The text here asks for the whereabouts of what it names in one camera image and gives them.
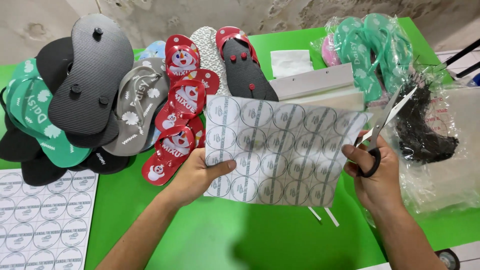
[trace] gray flip-flop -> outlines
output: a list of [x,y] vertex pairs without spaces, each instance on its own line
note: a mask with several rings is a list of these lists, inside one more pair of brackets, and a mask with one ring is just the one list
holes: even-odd
[[147,140],[155,109],[168,95],[165,60],[151,57],[139,60],[119,86],[117,115],[119,136],[103,149],[115,156],[133,156]]

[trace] sticker sheet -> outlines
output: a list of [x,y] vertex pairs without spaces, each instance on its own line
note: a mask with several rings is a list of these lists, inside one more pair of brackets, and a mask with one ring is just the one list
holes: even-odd
[[0,269],[84,268],[98,174],[67,171],[30,186],[22,170],[0,171]]
[[238,97],[207,96],[208,166],[235,160],[205,196],[331,207],[347,158],[370,113]]

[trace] hand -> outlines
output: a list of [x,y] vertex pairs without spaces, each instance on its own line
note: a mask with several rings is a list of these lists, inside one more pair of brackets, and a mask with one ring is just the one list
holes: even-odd
[[[367,132],[362,131],[359,136],[363,136]],[[353,177],[357,197],[370,213],[403,209],[398,176],[398,157],[380,135],[377,138],[377,147],[380,149],[382,159],[377,171],[371,177],[357,176],[358,166],[364,172],[368,172],[375,161],[375,158],[365,151],[367,147],[364,144],[360,144],[358,148],[353,145],[342,147],[342,153],[356,163],[348,161],[344,170]]]
[[193,150],[175,178],[162,192],[169,193],[173,203],[178,207],[186,206],[207,191],[215,178],[230,173],[236,167],[237,163],[234,160],[207,167],[205,148],[197,148]]

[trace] scissors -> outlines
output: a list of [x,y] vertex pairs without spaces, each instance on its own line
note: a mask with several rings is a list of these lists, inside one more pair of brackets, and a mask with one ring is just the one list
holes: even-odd
[[380,166],[380,161],[382,160],[382,155],[380,154],[380,149],[377,147],[377,138],[378,135],[380,134],[380,131],[383,129],[383,127],[388,124],[395,116],[396,114],[402,109],[402,107],[405,105],[405,103],[410,99],[410,97],[413,95],[413,93],[417,90],[417,87],[415,87],[410,93],[408,93],[395,107],[393,106],[395,104],[395,101],[398,97],[398,95],[401,92],[402,87],[400,87],[392,96],[390,101],[388,102],[387,106],[385,106],[385,109],[382,112],[382,115],[377,119],[377,122],[375,122],[375,126],[367,133],[365,134],[360,140],[357,139],[355,142],[355,145],[359,145],[360,143],[363,143],[366,141],[369,137],[372,137],[370,140],[370,144],[367,147],[367,152],[372,155],[375,158],[375,162],[373,163],[373,167],[366,173],[362,171],[362,169],[358,169],[358,176],[368,178],[372,176]]

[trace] forearm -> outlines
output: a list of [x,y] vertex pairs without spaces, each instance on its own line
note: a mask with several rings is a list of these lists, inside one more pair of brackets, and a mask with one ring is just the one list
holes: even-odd
[[96,269],[144,269],[179,207],[160,192]]
[[392,270],[445,270],[427,237],[407,210],[372,213]]

